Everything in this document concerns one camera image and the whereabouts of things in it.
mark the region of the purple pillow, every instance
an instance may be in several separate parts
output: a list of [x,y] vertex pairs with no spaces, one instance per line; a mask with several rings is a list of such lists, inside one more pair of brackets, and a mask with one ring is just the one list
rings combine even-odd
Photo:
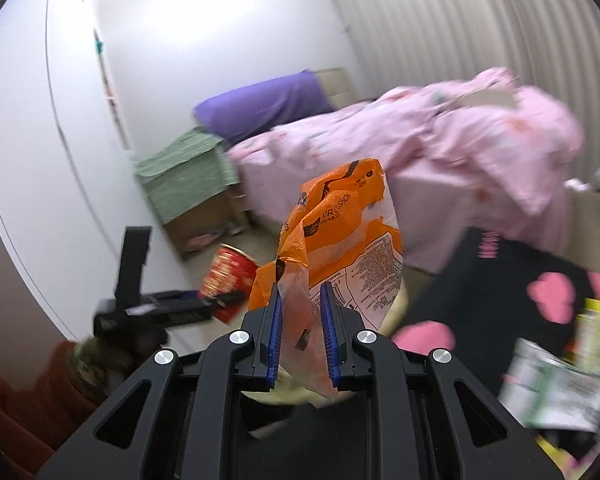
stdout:
[[194,113],[209,133],[233,146],[279,124],[333,112],[318,78],[304,70],[211,97]]

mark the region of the orange plastic bag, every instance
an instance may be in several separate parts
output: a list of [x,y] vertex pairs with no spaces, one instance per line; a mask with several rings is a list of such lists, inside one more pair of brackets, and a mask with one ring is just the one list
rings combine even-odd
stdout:
[[366,158],[301,187],[280,234],[278,256],[258,269],[249,309],[266,306],[274,281],[282,296],[280,364],[305,388],[333,397],[320,321],[320,285],[378,330],[402,279],[402,245],[380,162]]

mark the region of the red cloth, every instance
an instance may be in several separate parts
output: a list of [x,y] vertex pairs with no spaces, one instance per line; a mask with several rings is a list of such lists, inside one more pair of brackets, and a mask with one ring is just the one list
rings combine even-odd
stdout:
[[13,390],[0,379],[0,450],[18,478],[32,479],[96,409],[70,381],[74,345],[64,342],[56,348],[31,390]]

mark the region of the green towel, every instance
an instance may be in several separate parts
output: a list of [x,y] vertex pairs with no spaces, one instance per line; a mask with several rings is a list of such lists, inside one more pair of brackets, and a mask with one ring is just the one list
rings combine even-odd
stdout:
[[136,176],[163,224],[238,183],[222,141],[197,126],[135,165]]

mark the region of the paper packaging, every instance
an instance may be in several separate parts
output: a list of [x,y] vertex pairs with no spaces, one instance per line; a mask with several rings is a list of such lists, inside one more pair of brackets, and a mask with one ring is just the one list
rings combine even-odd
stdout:
[[377,331],[402,279],[402,245],[394,204],[380,163],[354,161],[301,187],[298,204],[280,234],[275,262],[260,267],[249,308],[282,296],[280,364],[302,386],[325,397],[331,385],[320,321],[320,285]]
[[498,400],[526,428],[594,433],[600,426],[600,377],[525,339],[516,344]]
[[584,373],[600,375],[600,301],[587,298],[576,323],[574,365]]

